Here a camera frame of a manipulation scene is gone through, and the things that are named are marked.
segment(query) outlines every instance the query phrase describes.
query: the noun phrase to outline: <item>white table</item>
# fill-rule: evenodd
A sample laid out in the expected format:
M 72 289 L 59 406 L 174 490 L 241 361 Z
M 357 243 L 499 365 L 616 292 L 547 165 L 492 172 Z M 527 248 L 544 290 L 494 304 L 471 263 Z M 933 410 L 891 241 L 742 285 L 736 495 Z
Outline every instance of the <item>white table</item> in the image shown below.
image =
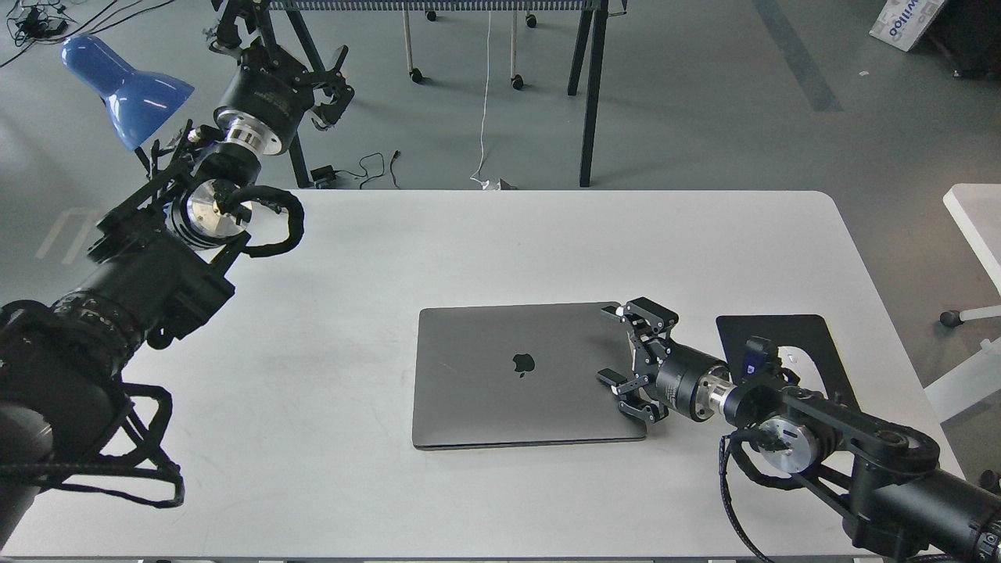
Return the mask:
M 166 351 L 143 350 L 126 368 L 126 379 L 174 395 L 164 448 L 187 479 L 184 506 L 46 493 L 7 556 L 748 554 L 719 498 L 717 445 L 730 428 L 718 418 L 699 425 L 674 415 L 636 443 L 413 449 L 417 314 L 428 307 L 646 296 L 681 315 L 680 342 L 718 357 L 719 315 L 819 314 L 862 408 L 928 433 L 942 445 L 943 468 L 959 472 L 826 195 L 299 195 L 300 247 L 241 257 L 229 274 L 236 297 L 206 327 Z M 732 475 L 738 515 L 767 553 L 858 553 L 810 493 Z
M 942 198 L 973 252 L 1001 293 L 1001 184 L 958 183 Z M 1001 316 L 1001 306 L 960 312 L 963 322 Z M 984 340 L 980 350 L 932 382 L 925 392 L 945 422 L 1001 391 L 1001 339 Z

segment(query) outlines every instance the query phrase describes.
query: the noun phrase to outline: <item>caster wheel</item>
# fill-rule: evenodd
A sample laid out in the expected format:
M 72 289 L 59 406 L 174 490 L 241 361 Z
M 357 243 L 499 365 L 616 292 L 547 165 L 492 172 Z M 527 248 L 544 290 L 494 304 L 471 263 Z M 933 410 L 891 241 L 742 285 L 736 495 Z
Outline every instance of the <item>caster wheel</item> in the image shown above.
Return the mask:
M 959 318 L 958 311 L 946 311 L 939 316 L 939 323 L 949 328 L 956 328 L 962 325 L 963 321 Z

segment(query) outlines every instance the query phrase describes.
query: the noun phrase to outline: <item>silver laptop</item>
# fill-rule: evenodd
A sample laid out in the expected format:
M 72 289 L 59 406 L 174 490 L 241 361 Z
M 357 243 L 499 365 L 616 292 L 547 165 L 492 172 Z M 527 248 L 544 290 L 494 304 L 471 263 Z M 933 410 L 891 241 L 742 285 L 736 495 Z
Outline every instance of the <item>silver laptop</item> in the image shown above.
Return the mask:
M 417 329 L 413 446 L 421 450 L 642 440 L 595 378 L 629 373 L 614 303 L 425 309 Z

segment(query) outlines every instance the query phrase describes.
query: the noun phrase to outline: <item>concrete floor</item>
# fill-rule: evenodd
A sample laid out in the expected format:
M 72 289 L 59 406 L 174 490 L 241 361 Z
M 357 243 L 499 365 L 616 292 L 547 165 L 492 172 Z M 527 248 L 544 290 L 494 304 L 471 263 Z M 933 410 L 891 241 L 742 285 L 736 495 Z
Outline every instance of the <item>concrete floor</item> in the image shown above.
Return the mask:
M 82 19 L 102 5 L 70 14 Z M 1001 335 L 999 320 L 957 330 L 936 323 L 941 311 L 999 302 L 942 195 L 955 183 L 1001 182 L 1001 85 L 952 78 L 926 43 L 903 53 L 869 37 L 881 5 L 633 0 L 609 23 L 593 189 L 828 193 L 927 385 Z M 539 17 L 537 29 L 520 29 L 527 86 L 518 92 L 508 84 L 511 14 L 492 15 L 481 177 L 575 189 L 585 100 L 566 96 L 566 80 L 577 16 Z M 213 20 L 207 2 L 182 0 L 101 35 L 136 67 L 195 86 L 160 138 L 187 117 L 209 122 L 233 73 L 231 59 L 204 47 L 201 30 Z M 299 52 L 287 22 L 275 20 L 279 39 Z M 434 23 L 415 15 L 415 63 L 429 78 L 419 86 L 406 75 L 398 13 L 307 13 L 306 21 L 321 53 L 350 46 L 345 74 L 357 91 L 333 131 L 303 126 L 310 167 L 357 171 L 359 157 L 399 150 L 402 188 L 478 189 L 467 176 L 479 160 L 485 13 L 444 13 Z M 0 46 L 3 59 L 14 52 Z M 119 202 L 142 171 L 95 96 L 62 68 L 57 47 L 38 45 L 0 69 L 0 303 L 51 302 L 90 271 L 83 252 L 63 263 L 79 221 Z M 294 185 L 287 159 L 266 160 L 259 181 Z M 387 175 L 368 188 L 392 185 Z M 69 208 L 82 210 L 36 257 Z M 969 477 L 1001 469 L 997 404 L 991 398 L 946 425 Z

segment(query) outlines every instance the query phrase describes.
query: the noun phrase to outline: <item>blue desk lamp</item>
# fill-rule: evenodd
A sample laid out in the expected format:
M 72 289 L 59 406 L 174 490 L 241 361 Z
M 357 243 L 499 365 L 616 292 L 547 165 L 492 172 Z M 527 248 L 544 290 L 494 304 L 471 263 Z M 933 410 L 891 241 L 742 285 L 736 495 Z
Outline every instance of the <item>blue desk lamp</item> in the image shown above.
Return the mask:
M 129 150 L 149 138 L 194 91 L 183 80 L 132 68 L 93 35 L 63 41 L 62 60 L 104 99 L 111 125 Z

